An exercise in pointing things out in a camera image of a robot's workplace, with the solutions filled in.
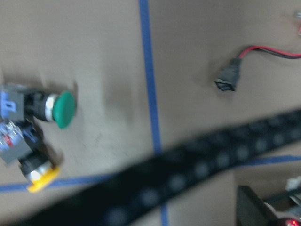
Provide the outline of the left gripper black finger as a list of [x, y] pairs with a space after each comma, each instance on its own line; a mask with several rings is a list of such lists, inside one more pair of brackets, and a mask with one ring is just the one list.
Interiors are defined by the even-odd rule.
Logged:
[[238, 186], [237, 226], [281, 226], [282, 221], [249, 186]]

